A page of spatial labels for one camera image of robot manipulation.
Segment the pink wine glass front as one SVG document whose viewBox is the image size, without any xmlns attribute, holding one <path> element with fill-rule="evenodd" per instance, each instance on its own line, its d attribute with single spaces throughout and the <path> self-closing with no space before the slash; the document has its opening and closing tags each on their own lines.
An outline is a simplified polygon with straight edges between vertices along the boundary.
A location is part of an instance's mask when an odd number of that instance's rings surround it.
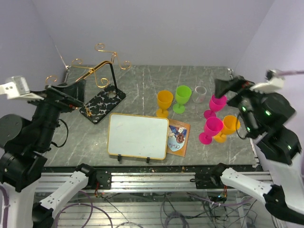
<svg viewBox="0 0 304 228">
<path fill-rule="evenodd" d="M 216 112 L 222 110 L 227 103 L 227 97 L 224 95 L 221 98 L 216 98 L 215 95 L 212 95 L 209 101 L 209 109 L 204 112 L 205 119 L 211 117 L 217 117 Z"/>
</svg>

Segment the pink wine glass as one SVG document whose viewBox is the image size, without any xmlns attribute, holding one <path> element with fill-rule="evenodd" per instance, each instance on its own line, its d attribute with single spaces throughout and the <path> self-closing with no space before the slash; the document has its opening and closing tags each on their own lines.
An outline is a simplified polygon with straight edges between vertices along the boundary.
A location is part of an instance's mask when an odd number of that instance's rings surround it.
<svg viewBox="0 0 304 228">
<path fill-rule="evenodd" d="M 223 129 L 223 122 L 217 117 L 210 117 L 204 125 L 204 132 L 199 135 L 199 141 L 208 145 L 211 144 L 213 136 L 216 136 Z"/>
<path fill-rule="evenodd" d="M 216 112 L 222 110 L 227 103 L 227 97 L 224 95 L 221 98 L 216 98 L 215 95 L 212 95 L 209 101 L 209 109 L 204 112 L 205 119 L 211 117 L 217 117 Z"/>
</svg>

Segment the clear wine glass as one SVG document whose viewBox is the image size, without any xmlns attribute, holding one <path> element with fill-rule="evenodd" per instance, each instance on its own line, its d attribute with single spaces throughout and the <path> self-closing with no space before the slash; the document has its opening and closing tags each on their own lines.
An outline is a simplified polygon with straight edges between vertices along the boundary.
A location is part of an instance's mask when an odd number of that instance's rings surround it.
<svg viewBox="0 0 304 228">
<path fill-rule="evenodd" d="M 195 103 L 202 103 L 205 100 L 207 90 L 203 86 L 195 87 L 192 93 L 192 100 Z"/>
</svg>

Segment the yellow wine glass back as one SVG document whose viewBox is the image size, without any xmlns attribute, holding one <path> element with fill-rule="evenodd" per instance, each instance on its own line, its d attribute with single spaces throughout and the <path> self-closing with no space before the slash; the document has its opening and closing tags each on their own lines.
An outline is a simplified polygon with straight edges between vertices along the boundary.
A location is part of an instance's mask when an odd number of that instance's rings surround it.
<svg viewBox="0 0 304 228">
<path fill-rule="evenodd" d="M 240 128 L 240 121 L 233 115 L 227 115 L 223 118 L 223 129 L 213 137 L 218 143 L 224 143 L 228 135 L 232 135 Z"/>
</svg>

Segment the yellow wine glass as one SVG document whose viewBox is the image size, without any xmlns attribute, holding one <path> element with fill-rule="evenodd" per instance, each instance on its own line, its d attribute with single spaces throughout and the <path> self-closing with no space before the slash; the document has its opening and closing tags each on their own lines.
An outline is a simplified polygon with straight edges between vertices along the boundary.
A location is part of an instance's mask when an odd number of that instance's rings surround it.
<svg viewBox="0 0 304 228">
<path fill-rule="evenodd" d="M 213 137 L 218 143 L 224 143 L 228 135 L 232 135 L 240 128 L 240 121 L 233 115 L 227 115 L 223 118 L 223 129 Z"/>
<path fill-rule="evenodd" d="M 169 115 L 169 107 L 173 101 L 173 94 L 168 90 L 161 90 L 157 94 L 157 105 L 158 110 L 156 111 L 156 116 L 161 118 L 167 118 Z"/>
</svg>

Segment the pink wine glass back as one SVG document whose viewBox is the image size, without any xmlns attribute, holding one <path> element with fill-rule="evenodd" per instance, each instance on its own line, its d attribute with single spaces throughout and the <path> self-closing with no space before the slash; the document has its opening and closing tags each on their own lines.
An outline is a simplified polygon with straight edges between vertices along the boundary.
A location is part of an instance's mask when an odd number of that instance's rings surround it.
<svg viewBox="0 0 304 228">
<path fill-rule="evenodd" d="M 211 144 L 213 136 L 216 136 L 223 129 L 223 122 L 217 117 L 210 117 L 204 125 L 204 132 L 199 135 L 199 141 L 208 145 Z"/>
</svg>

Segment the green wine glass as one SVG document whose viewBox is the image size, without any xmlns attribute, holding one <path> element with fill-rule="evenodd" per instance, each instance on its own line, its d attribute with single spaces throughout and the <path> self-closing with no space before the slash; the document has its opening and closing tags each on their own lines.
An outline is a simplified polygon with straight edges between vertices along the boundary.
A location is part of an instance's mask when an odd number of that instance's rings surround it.
<svg viewBox="0 0 304 228">
<path fill-rule="evenodd" d="M 176 103 L 173 105 L 173 111 L 177 114 L 182 114 L 185 112 L 185 104 L 189 101 L 192 94 L 192 90 L 186 86 L 182 85 L 177 87 L 175 93 Z"/>
</svg>

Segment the yellow wine glass front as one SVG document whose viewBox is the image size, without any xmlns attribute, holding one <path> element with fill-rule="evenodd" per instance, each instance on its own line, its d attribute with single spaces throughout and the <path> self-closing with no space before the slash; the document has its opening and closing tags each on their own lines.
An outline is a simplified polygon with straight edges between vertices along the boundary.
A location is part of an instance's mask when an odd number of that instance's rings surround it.
<svg viewBox="0 0 304 228">
<path fill-rule="evenodd" d="M 169 115 L 169 107 L 173 101 L 173 94 L 168 90 L 161 90 L 157 94 L 157 105 L 158 110 L 156 111 L 156 116 L 161 118 L 167 118 Z"/>
</svg>

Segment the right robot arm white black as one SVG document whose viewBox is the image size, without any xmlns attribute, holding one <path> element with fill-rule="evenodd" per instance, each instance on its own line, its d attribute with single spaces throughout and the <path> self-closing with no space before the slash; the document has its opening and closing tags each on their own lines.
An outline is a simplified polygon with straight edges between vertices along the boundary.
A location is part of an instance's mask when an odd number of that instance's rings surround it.
<svg viewBox="0 0 304 228">
<path fill-rule="evenodd" d="M 279 179 L 279 184 L 263 184 L 225 164 L 218 164 L 209 182 L 215 188 L 233 187 L 264 204 L 279 220 L 295 224 L 304 222 L 304 178 L 301 172 L 302 148 L 297 135 L 285 127 L 295 115 L 288 100 L 274 89 L 247 81 L 242 76 L 231 80 L 215 79 L 215 97 L 227 92 L 235 96 L 228 105 L 239 110 L 247 138 L 258 139 L 257 147 Z"/>
</svg>

